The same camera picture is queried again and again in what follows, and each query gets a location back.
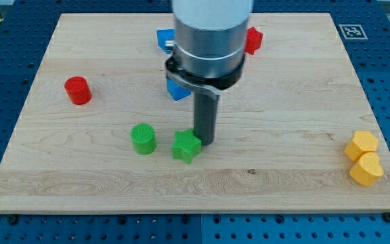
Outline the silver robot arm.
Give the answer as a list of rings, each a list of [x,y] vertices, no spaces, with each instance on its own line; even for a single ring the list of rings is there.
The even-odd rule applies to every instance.
[[[194,93],[194,135],[202,145],[215,139],[217,106],[235,85],[245,63],[252,0],[173,0],[172,55],[166,76]]]

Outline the blue block behind arm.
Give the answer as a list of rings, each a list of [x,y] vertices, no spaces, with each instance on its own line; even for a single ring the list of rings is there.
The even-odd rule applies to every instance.
[[[167,43],[173,40],[175,31],[172,28],[169,29],[158,29],[156,31],[156,38],[158,46],[166,53],[172,52],[172,47],[168,47]]]

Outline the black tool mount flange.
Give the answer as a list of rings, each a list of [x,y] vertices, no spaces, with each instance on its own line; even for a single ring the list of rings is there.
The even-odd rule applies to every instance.
[[[188,73],[179,62],[171,56],[165,61],[166,76],[179,86],[196,94],[218,100],[221,92],[235,85],[242,76],[246,56],[243,56],[238,66],[230,73],[217,78],[198,77]]]

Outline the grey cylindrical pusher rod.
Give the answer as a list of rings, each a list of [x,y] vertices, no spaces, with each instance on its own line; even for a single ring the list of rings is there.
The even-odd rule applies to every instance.
[[[215,139],[218,101],[207,95],[194,95],[194,135],[208,146]]]

